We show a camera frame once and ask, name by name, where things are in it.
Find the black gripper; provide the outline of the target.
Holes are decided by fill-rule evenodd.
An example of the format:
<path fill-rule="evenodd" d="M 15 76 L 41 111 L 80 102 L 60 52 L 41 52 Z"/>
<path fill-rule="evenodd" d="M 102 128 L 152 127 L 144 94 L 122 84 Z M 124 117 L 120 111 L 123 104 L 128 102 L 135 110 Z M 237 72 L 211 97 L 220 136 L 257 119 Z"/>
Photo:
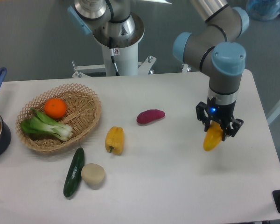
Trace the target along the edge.
<path fill-rule="evenodd" d="M 244 124 L 242 119 L 235 119 L 233 116 L 236 101 L 228 105 L 217 104 L 216 98 L 208 98 L 207 104 L 199 102 L 196 106 L 196 116 L 204 125 L 204 131 L 208 131 L 210 122 L 220 124 L 223 131 L 222 141 L 227 137 L 234 137 Z"/>

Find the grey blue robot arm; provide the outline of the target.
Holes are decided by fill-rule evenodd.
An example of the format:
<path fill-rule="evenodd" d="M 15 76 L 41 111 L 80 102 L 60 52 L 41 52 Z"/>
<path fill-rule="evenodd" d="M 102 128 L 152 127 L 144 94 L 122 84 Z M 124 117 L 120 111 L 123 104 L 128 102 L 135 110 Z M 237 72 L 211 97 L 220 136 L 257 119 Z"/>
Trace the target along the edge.
<path fill-rule="evenodd" d="M 181 33 L 173 44 L 179 61 L 209 77 L 206 103 L 196 106 L 197 119 L 208 131 L 215 124 L 222 139 L 233 137 L 243 124 L 233 116 L 246 51 L 235 40 L 249 26 L 247 12 L 225 0 L 194 0 L 193 6 L 207 24 L 198 35 Z M 67 10 L 85 35 L 101 45 L 108 76 L 138 75 L 138 44 L 144 35 L 141 18 L 132 13 L 128 0 L 76 0 Z"/>

